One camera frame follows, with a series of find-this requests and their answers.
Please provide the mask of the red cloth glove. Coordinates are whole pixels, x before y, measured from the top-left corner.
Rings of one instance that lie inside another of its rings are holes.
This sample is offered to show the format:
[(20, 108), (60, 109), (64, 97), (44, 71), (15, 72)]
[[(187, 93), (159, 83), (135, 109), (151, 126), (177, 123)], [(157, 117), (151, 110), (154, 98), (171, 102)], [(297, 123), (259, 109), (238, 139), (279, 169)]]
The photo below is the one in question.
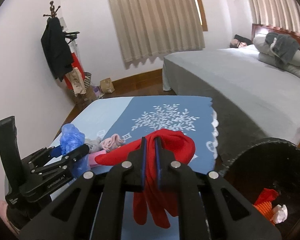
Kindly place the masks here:
[(171, 163), (187, 165), (195, 151), (194, 141), (183, 132), (160, 129), (95, 157), (98, 164), (111, 166), (101, 203), (122, 214), (125, 192), (132, 191), (135, 222), (146, 224), (150, 213), (156, 226), (168, 229), (168, 216), (179, 215)]

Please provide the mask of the grey sock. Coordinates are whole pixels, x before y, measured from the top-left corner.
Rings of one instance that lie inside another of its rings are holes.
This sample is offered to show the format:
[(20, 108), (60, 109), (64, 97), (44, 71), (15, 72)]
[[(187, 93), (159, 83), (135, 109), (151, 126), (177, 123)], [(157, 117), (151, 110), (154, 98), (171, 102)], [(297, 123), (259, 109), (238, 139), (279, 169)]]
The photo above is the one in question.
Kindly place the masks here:
[(94, 140), (91, 140), (89, 138), (85, 138), (84, 143), (86, 145), (88, 145), (88, 147), (89, 147), (89, 153), (95, 153), (95, 152), (103, 150), (103, 147), (101, 145), (101, 141), (102, 140), (101, 140), (100, 137), (97, 137)]

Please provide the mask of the blue plastic bag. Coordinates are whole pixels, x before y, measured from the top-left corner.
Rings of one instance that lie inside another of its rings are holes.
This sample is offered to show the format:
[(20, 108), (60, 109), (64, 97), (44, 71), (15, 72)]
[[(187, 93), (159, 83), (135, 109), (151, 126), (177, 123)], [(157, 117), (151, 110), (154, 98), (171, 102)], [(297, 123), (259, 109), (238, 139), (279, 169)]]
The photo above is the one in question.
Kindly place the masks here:
[[(51, 157), (58, 158), (59, 156), (64, 156), (83, 145), (85, 141), (84, 133), (80, 132), (77, 127), (73, 124), (65, 124), (61, 129), (61, 137), (59, 139), (59, 146), (56, 146), (51, 153)], [(90, 170), (88, 164), (88, 155), (79, 159), (72, 168), (72, 175), (75, 179), (79, 178), (84, 172)]]

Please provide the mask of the black round trash bin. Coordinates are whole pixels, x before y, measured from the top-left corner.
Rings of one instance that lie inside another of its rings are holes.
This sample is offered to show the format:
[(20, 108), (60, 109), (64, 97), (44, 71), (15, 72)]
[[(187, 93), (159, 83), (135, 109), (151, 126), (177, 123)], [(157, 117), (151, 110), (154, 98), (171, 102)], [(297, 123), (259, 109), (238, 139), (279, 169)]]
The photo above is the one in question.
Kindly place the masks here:
[(223, 165), (220, 174), (249, 202), (263, 189), (279, 195), (273, 205), (286, 205), (287, 219), (276, 225), (282, 239), (300, 239), (300, 149), (279, 138), (264, 138)]

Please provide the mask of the pink rolled sock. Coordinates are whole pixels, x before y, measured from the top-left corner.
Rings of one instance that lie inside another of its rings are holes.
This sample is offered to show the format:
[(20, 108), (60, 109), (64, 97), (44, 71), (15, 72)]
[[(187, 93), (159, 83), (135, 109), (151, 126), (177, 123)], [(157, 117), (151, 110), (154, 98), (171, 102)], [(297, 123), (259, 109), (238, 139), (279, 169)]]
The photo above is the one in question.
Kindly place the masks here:
[(125, 144), (125, 141), (118, 135), (113, 134), (111, 137), (108, 137), (101, 141), (100, 145), (106, 152), (115, 150), (118, 147), (121, 147)]

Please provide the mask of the blue patterned table cloth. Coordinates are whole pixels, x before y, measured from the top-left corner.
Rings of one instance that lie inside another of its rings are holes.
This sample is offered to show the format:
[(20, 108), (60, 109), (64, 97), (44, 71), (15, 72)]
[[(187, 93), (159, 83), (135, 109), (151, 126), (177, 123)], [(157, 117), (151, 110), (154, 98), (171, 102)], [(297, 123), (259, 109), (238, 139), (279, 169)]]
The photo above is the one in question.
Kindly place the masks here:
[[(100, 99), (88, 106), (73, 124), (91, 140), (118, 134), (125, 144), (160, 129), (181, 131), (196, 147), (187, 165), (176, 168), (194, 180), (196, 172), (211, 171), (217, 157), (217, 115), (211, 99), (203, 96), (135, 96)], [(149, 213), (139, 225), (133, 218), (132, 191), (126, 191), (123, 213), (113, 213), (101, 203), (111, 166), (95, 161), (104, 149), (88, 153), (90, 170), (25, 209), (8, 205), (7, 217), (20, 230), (21, 239), (178, 239), (178, 217), (171, 226), (156, 226)]]

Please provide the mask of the brown paper bag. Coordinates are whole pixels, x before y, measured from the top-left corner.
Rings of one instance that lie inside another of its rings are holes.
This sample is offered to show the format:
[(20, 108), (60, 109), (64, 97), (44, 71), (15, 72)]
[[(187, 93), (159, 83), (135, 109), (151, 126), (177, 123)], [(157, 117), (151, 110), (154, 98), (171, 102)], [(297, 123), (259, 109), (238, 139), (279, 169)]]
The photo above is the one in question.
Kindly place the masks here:
[(100, 81), (100, 88), (104, 94), (110, 94), (115, 91), (112, 80), (109, 77)]

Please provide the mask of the striped tote bag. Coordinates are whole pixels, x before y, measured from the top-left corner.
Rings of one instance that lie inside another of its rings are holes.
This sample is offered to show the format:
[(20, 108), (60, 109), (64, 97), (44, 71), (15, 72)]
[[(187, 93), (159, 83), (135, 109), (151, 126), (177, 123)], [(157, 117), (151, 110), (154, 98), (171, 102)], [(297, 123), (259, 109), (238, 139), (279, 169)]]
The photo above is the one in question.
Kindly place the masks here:
[(84, 72), (84, 86), (87, 90), (91, 84), (91, 73), (90, 72)]

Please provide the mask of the beige printed hanging bag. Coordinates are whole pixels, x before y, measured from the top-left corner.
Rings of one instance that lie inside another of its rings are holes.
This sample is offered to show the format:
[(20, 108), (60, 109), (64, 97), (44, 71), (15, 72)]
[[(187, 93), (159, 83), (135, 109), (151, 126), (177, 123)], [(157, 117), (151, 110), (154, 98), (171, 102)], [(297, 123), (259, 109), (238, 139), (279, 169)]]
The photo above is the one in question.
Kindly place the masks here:
[(83, 95), (86, 93), (84, 79), (82, 78), (82, 74), (77, 67), (73, 68), (71, 72), (66, 74), (64, 79), (70, 83), (71, 90), (73, 90), (74, 95)]

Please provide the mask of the bed with grey sheet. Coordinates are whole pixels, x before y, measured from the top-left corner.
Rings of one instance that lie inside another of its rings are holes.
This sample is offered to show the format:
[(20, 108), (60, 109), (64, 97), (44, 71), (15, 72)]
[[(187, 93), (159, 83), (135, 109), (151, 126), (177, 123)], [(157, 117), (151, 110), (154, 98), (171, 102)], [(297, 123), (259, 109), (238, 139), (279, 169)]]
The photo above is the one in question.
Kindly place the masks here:
[(268, 137), (300, 142), (300, 78), (258, 60), (254, 46), (185, 51), (164, 57), (164, 90), (212, 98), (219, 118), (246, 117)]

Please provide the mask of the red hanging garment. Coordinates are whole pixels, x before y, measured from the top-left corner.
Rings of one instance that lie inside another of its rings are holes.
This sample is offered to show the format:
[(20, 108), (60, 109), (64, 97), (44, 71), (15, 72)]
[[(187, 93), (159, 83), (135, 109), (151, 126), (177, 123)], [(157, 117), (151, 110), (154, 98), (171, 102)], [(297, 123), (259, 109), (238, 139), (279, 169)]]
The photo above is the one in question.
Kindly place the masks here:
[(65, 74), (64, 80), (68, 89), (72, 90), (75, 95), (77, 94), (85, 94), (86, 89), (84, 85), (85, 74), (82, 69), (82, 66), (76, 56), (75, 53), (71, 53), (73, 63), (72, 71), (68, 74)]

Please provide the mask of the black hanging coat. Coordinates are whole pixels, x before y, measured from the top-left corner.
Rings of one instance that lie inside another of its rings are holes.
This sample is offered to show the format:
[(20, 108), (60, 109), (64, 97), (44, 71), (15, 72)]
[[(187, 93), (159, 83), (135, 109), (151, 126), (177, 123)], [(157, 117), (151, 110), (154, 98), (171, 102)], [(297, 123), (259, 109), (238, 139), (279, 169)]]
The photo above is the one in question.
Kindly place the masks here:
[(64, 76), (72, 71), (74, 58), (66, 38), (74, 41), (79, 34), (64, 32), (59, 18), (48, 18), (46, 28), (41, 38), (43, 52), (53, 77), (63, 81)]

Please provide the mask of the beige left window curtain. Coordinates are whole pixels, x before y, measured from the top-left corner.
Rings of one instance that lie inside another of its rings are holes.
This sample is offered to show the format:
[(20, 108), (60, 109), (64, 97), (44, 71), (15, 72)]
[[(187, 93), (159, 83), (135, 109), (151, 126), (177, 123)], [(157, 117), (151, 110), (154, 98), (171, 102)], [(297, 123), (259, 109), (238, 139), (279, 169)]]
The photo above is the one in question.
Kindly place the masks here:
[(205, 48), (195, 0), (109, 0), (124, 63)]

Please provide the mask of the wooden coat rack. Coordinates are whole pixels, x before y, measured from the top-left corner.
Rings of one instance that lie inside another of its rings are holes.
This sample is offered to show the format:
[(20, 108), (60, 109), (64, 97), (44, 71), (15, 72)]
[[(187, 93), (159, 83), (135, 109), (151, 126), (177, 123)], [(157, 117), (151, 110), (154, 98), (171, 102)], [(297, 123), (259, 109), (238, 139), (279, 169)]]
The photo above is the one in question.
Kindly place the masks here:
[(61, 8), (61, 6), (55, 7), (54, 1), (50, 1), (50, 12), (48, 14), (43, 14), (43, 17), (55, 18), (57, 16), (57, 11)]

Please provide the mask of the grey folded blanket pile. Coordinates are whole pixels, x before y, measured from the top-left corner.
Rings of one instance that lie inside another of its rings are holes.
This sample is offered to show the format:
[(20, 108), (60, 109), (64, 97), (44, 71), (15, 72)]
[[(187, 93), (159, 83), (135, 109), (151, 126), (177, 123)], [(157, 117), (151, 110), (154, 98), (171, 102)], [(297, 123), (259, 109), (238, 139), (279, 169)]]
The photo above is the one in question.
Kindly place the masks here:
[(258, 60), (300, 78), (300, 44), (288, 34), (267, 33), (256, 36), (253, 44)]

